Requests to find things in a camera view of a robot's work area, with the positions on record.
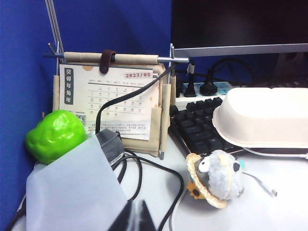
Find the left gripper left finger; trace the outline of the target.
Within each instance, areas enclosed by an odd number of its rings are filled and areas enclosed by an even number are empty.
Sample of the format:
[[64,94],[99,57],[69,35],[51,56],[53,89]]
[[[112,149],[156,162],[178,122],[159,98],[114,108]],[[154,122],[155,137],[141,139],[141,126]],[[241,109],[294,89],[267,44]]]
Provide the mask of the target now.
[[127,202],[123,210],[108,229],[109,231],[132,231],[134,230],[135,206]]

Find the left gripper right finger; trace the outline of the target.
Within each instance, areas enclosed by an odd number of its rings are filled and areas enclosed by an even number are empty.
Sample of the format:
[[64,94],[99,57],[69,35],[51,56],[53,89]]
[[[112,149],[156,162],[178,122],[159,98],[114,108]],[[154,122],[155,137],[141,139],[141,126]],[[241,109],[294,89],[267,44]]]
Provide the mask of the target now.
[[144,200],[140,201],[136,217],[137,231],[156,231],[152,216]]

